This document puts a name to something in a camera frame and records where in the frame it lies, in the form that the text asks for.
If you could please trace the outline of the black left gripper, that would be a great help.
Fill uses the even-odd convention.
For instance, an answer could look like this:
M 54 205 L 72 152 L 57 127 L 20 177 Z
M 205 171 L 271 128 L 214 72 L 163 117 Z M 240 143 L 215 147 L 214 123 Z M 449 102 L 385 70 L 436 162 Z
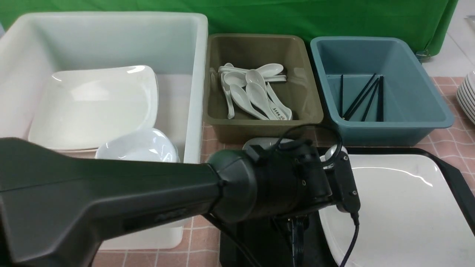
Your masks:
M 283 139 L 256 163 L 258 196 L 253 218 L 298 217 L 331 206 L 331 188 L 313 141 Z

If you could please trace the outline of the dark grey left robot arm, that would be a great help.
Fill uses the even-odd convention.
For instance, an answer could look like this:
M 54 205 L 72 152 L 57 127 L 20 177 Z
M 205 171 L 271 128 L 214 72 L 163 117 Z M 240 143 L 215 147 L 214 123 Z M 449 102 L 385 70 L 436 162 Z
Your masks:
M 335 204 L 311 141 L 185 164 L 66 156 L 1 139 L 1 266 L 86 267 L 105 240 L 209 214 L 220 223 Z

